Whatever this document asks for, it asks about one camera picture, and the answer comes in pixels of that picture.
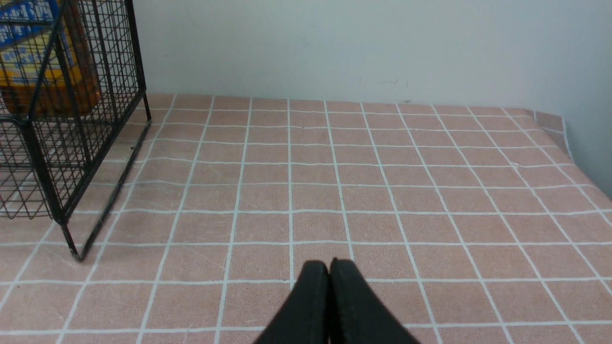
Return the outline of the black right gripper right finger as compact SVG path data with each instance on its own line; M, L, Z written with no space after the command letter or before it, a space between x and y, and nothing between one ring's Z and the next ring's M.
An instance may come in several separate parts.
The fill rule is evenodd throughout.
M331 344L417 344L419 340L392 315L352 260L330 266Z

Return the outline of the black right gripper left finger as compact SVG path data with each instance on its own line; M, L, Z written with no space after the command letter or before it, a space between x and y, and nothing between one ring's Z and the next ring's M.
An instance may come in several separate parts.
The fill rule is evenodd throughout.
M288 298L256 344L326 344L329 275L326 264L307 261Z

